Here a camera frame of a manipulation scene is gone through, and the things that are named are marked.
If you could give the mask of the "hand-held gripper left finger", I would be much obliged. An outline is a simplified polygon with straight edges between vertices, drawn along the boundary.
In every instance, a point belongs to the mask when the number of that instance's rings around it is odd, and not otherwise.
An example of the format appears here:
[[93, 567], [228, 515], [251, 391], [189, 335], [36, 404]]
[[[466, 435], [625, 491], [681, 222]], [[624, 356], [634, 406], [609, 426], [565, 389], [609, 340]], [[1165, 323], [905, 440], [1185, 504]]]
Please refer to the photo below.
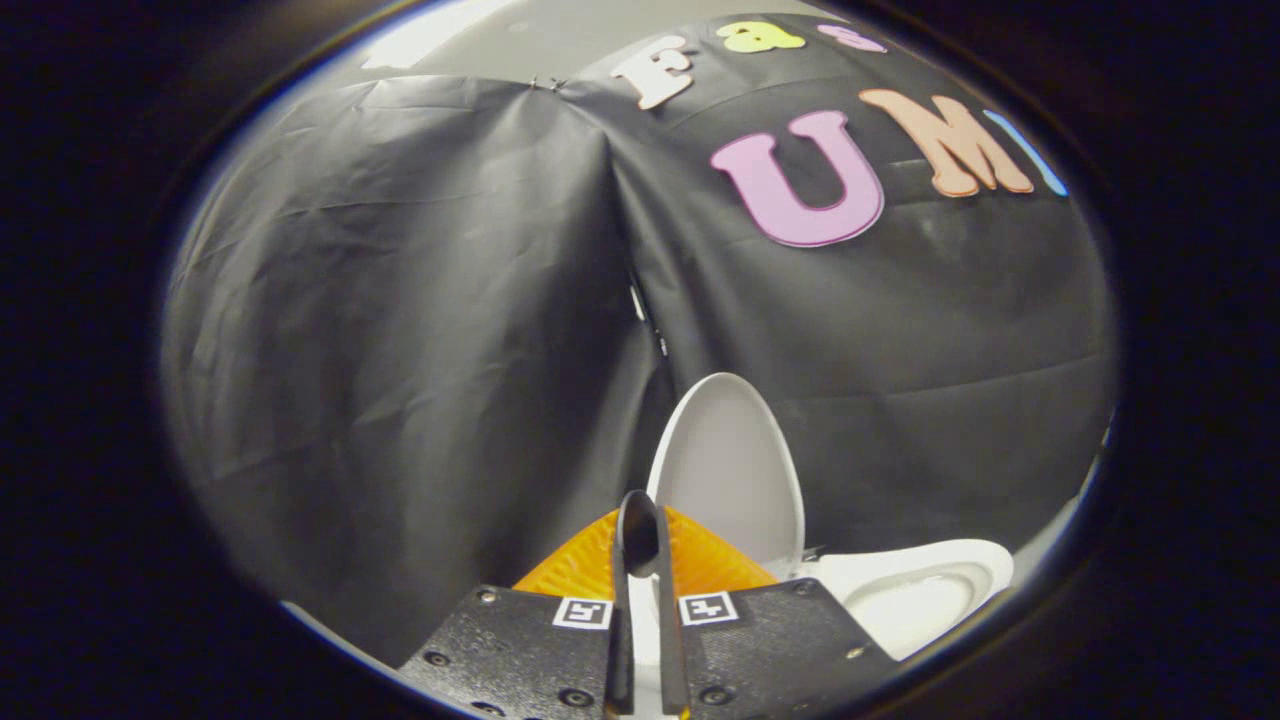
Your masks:
[[512, 587], [475, 585], [399, 666], [407, 685], [495, 719], [616, 719], [634, 710], [617, 511]]

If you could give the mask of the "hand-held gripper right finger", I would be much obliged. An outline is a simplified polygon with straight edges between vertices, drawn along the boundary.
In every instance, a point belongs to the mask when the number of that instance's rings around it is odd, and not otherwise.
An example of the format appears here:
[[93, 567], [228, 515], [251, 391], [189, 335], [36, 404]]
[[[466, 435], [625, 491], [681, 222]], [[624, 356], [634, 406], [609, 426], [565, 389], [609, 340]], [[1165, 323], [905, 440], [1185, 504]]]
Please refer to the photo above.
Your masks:
[[710, 593], [677, 592], [709, 543], [673, 510], [655, 512], [660, 703], [681, 719], [854, 715], [899, 674], [817, 579]]

